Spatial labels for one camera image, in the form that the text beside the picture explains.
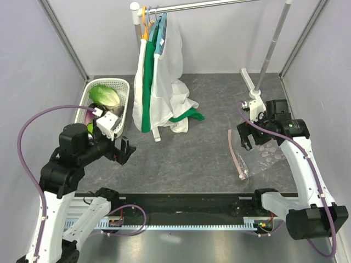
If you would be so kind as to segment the clear pink-dotted zip bag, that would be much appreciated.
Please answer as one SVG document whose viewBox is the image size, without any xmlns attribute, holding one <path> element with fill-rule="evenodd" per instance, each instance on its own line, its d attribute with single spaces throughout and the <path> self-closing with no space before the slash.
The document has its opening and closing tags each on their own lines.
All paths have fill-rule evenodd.
<svg viewBox="0 0 351 263">
<path fill-rule="evenodd" d="M 241 180 L 248 179 L 286 159 L 281 148 L 274 140 L 261 146 L 254 145 L 251 150 L 246 150 L 241 147 L 239 133 L 236 130 L 228 130 L 228 144 Z"/>
</svg>

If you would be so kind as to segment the green plastic lettuce head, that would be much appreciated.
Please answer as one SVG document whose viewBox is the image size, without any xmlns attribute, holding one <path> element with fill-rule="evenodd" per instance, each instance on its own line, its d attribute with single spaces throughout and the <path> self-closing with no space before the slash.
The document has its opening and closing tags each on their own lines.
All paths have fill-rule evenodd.
<svg viewBox="0 0 351 263">
<path fill-rule="evenodd" d="M 115 90 L 102 84 L 90 88 L 89 97 L 94 103 L 105 107 L 114 108 L 120 105 L 120 98 Z"/>
</svg>

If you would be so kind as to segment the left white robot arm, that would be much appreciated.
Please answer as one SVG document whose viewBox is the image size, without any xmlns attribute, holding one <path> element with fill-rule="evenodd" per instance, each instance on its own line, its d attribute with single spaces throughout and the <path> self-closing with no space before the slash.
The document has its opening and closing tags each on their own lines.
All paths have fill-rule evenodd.
<svg viewBox="0 0 351 263">
<path fill-rule="evenodd" d="M 73 226 L 64 229 L 85 167 L 102 157 L 123 165 L 135 150 L 126 137 L 117 148 L 98 129 L 90 137 L 84 124 L 65 126 L 59 134 L 59 146 L 35 182 L 41 200 L 38 220 L 30 249 L 18 262 L 77 262 L 84 242 L 98 222 L 107 215 L 116 215 L 121 207 L 119 193 L 102 187 Z"/>
</svg>

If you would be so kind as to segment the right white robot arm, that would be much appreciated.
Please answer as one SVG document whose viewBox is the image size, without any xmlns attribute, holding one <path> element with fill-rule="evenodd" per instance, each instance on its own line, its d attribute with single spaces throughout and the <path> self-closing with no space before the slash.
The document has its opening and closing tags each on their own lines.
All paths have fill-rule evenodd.
<svg viewBox="0 0 351 263">
<path fill-rule="evenodd" d="M 268 211 L 286 223 L 294 240 L 333 237 L 349 218 L 344 205 L 337 205 L 329 193 L 315 161 L 307 125 L 302 119 L 292 119 L 287 100 L 270 100 L 266 110 L 255 120 L 245 119 L 237 125 L 241 146 L 253 147 L 275 140 L 285 155 L 293 175 L 298 202 L 293 202 L 273 188 L 255 191 L 252 211 L 259 216 Z"/>
</svg>

